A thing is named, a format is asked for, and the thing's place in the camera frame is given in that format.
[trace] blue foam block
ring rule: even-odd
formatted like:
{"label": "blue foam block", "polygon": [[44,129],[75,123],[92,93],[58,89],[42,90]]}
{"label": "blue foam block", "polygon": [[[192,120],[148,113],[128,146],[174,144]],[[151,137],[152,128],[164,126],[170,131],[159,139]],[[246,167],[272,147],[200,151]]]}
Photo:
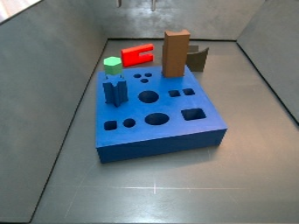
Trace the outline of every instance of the blue foam block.
{"label": "blue foam block", "polygon": [[227,125],[188,67],[164,78],[162,67],[124,69],[128,101],[106,104],[98,73],[96,148],[102,163],[219,145]]}

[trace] green cube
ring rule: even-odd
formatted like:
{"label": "green cube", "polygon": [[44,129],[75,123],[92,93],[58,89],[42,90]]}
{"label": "green cube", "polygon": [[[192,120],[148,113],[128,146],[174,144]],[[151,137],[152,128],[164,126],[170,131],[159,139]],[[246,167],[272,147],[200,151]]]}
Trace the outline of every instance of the green cube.
{"label": "green cube", "polygon": [[122,74],[123,63],[118,57],[108,57],[104,59],[106,74]]}

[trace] rectangular hole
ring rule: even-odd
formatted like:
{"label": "rectangular hole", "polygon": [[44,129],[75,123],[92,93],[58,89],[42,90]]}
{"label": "rectangular hole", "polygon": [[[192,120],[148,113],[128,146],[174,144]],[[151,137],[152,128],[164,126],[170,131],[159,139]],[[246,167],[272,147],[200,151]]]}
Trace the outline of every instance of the rectangular hole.
{"label": "rectangular hole", "polygon": [[168,94],[170,94],[171,97],[176,97],[176,96],[180,96],[182,95],[180,92],[179,92],[179,90],[170,90],[168,91]]}
{"label": "rectangular hole", "polygon": [[202,108],[190,108],[182,110],[182,116],[186,121],[198,120],[207,117]]}
{"label": "rectangular hole", "polygon": [[195,95],[194,90],[192,90],[191,88],[186,88],[186,89],[183,90],[183,93],[184,93],[186,95]]}
{"label": "rectangular hole", "polygon": [[104,122],[104,130],[115,130],[118,128],[116,121]]}

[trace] brown rectangular block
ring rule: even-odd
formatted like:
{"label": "brown rectangular block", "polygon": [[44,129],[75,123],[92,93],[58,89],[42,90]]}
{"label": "brown rectangular block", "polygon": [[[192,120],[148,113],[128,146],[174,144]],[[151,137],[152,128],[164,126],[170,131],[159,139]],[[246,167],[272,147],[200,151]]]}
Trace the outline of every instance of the brown rectangular block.
{"label": "brown rectangular block", "polygon": [[163,76],[167,78],[183,76],[187,60],[190,32],[166,31],[163,41]]}

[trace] red block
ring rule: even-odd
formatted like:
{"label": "red block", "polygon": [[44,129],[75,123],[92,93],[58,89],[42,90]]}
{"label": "red block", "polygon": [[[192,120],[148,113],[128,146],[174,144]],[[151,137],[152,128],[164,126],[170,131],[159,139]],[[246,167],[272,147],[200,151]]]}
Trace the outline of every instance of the red block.
{"label": "red block", "polygon": [[152,61],[155,59],[155,56],[151,53],[142,55],[139,55],[139,53],[152,51],[154,49],[155,49],[154,44],[140,45],[123,49],[122,50],[123,66],[131,67],[134,65]]}

